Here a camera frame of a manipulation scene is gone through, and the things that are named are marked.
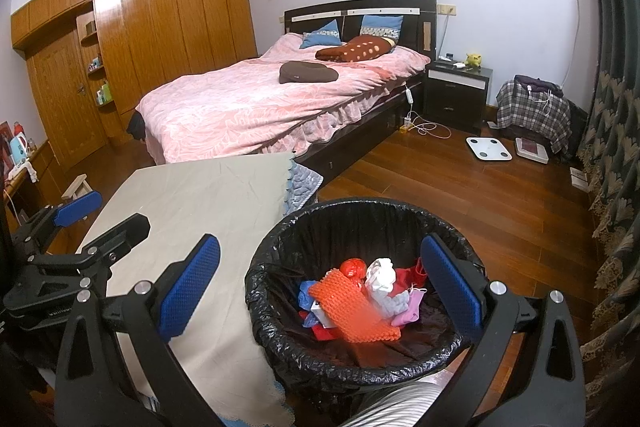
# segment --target nightstand drawer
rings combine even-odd
[[[429,78],[436,78],[437,80],[443,80],[449,84],[458,84],[459,86],[475,87],[476,89],[484,90],[486,82],[484,80],[478,80],[476,78],[469,78],[467,76],[460,76],[455,73],[445,73],[444,71],[429,70]]]
[[[485,101],[484,86],[483,89],[478,89],[448,80],[429,78],[424,87],[424,112],[427,120],[468,132],[480,130]]]

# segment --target trash can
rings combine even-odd
[[[301,282],[320,280],[351,257],[367,265],[388,257],[394,267],[412,267],[430,232],[484,274],[482,262],[458,230],[401,201],[347,198],[318,203],[290,214],[271,230],[246,274],[245,298],[255,340],[285,389],[335,413],[344,410],[348,397],[443,369],[470,345],[455,332],[433,287],[420,304],[419,320],[402,328],[399,341],[319,342],[302,327]]]

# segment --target headboard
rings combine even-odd
[[[285,32],[304,33],[337,19],[343,42],[360,34],[362,17],[402,15],[398,45],[436,59],[436,0],[351,0],[284,12]]]

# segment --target plaid cloth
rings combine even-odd
[[[564,98],[548,92],[529,92],[521,83],[509,80],[498,96],[498,129],[519,125],[542,134],[555,153],[566,153],[571,136],[571,110]]]

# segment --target red ball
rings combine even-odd
[[[367,264],[362,259],[353,257],[340,264],[340,271],[349,279],[364,279],[367,276]]]

